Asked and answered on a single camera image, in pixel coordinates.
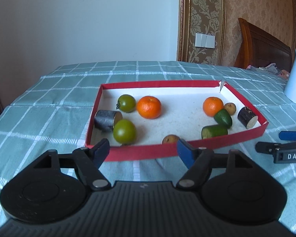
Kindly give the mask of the gold framed wallpaper panel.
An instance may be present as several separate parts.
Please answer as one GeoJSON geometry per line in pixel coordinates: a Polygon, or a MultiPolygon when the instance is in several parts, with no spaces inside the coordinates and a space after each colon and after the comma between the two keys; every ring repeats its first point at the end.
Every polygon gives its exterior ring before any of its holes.
{"type": "Polygon", "coordinates": [[[220,65],[225,32],[226,0],[179,0],[178,61],[220,65]],[[214,36],[214,47],[197,47],[196,34],[214,36]]]}

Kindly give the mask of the white wall switch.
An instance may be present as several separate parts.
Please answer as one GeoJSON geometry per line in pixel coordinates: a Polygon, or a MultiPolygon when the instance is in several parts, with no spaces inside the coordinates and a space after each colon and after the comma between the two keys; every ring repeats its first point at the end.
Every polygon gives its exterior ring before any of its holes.
{"type": "Polygon", "coordinates": [[[215,48],[215,36],[202,33],[195,34],[195,47],[198,48],[215,48]]]}

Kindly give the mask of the green plaid tablecloth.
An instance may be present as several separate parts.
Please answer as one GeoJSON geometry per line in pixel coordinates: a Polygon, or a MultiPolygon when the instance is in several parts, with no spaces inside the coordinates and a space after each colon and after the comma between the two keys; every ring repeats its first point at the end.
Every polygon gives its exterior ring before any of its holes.
{"type": "MultiPolygon", "coordinates": [[[[296,233],[296,164],[274,164],[255,151],[258,141],[280,142],[280,131],[296,131],[296,104],[283,93],[286,80],[236,67],[184,62],[98,62],[60,66],[6,106],[0,115],[0,191],[11,178],[48,149],[70,153],[83,146],[91,110],[101,84],[151,80],[224,79],[268,120],[259,139],[234,145],[286,189],[280,221],[296,233]]],[[[178,181],[186,167],[178,157],[103,163],[114,182],[178,181]]],[[[7,221],[0,205],[0,227],[7,221]]]]}

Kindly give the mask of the pink grey clothes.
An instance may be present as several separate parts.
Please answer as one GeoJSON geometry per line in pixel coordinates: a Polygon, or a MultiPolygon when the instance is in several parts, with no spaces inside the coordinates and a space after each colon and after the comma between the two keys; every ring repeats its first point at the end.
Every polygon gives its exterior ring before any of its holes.
{"type": "Polygon", "coordinates": [[[284,78],[286,80],[288,80],[288,78],[290,76],[290,73],[288,71],[279,69],[275,63],[270,63],[269,65],[267,65],[265,67],[254,67],[252,65],[249,65],[246,69],[251,70],[251,71],[272,74],[272,75],[284,78]]]}

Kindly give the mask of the red cardboard box lid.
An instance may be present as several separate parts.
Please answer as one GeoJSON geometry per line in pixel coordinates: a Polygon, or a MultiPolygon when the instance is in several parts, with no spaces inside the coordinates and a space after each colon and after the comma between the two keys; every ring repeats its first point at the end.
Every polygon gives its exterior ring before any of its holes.
{"type": "Polygon", "coordinates": [[[163,144],[162,139],[177,135],[195,147],[211,149],[231,146],[263,135],[268,126],[267,119],[229,83],[219,80],[168,80],[118,82],[102,84],[90,115],[85,145],[89,148],[101,139],[110,142],[108,162],[138,161],[177,155],[175,144],[163,144]],[[150,95],[160,100],[162,114],[156,119],[145,119],[137,111],[123,113],[125,119],[133,122],[137,130],[137,140],[129,146],[121,146],[111,132],[95,128],[94,120],[97,111],[116,111],[117,99],[121,95],[131,95],[135,99],[150,95]],[[240,111],[247,106],[258,117],[257,122],[247,129],[237,118],[232,116],[232,126],[228,135],[202,139],[201,130],[207,125],[214,125],[215,120],[203,111],[203,102],[208,97],[218,97],[224,103],[231,102],[240,111]]]}

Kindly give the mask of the green tomato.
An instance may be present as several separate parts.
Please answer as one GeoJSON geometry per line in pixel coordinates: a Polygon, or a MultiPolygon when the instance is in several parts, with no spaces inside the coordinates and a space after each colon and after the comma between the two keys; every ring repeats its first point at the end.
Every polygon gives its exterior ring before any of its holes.
{"type": "Polygon", "coordinates": [[[132,144],[137,139],[137,129],[131,121],[122,119],[113,128],[113,138],[122,145],[132,144]]]}
{"type": "Polygon", "coordinates": [[[130,113],[136,109],[136,100],[131,95],[121,95],[117,99],[116,108],[122,112],[130,113]]]}

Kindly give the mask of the wooden headboard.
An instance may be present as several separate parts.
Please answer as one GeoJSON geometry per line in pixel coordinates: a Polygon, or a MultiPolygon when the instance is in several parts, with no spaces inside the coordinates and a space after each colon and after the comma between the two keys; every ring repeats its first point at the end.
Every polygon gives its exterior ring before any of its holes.
{"type": "Polygon", "coordinates": [[[279,69],[291,71],[292,53],[289,46],[243,18],[238,21],[243,40],[235,67],[245,69],[249,65],[265,67],[275,63],[279,69]]]}

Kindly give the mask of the orange tangerine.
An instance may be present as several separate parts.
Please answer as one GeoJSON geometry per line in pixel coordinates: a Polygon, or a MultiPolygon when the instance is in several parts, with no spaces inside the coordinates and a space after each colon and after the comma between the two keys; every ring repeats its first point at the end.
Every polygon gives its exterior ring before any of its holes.
{"type": "Polygon", "coordinates": [[[214,117],[223,108],[223,101],[218,97],[208,97],[203,102],[203,111],[209,117],[214,117]]]}
{"type": "Polygon", "coordinates": [[[161,115],[162,104],[154,96],[144,96],[136,104],[137,112],[145,119],[156,119],[161,115]]]}

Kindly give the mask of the green cucumber piece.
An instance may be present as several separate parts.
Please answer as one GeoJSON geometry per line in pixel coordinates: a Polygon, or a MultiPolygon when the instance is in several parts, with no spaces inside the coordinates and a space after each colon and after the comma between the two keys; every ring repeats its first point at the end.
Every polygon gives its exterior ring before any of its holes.
{"type": "Polygon", "coordinates": [[[224,125],[227,128],[232,126],[232,118],[226,109],[218,111],[213,118],[218,124],[224,125]]]}
{"type": "Polygon", "coordinates": [[[223,125],[210,125],[205,126],[201,130],[201,138],[209,139],[213,137],[228,135],[228,128],[223,125]]]}

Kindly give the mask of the brown longan fruit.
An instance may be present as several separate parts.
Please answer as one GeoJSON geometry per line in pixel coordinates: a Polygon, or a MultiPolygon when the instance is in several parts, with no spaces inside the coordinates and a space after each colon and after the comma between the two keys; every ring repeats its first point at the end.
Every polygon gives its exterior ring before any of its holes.
{"type": "Polygon", "coordinates": [[[224,109],[232,116],[236,113],[236,105],[234,103],[226,103],[224,109]]]}

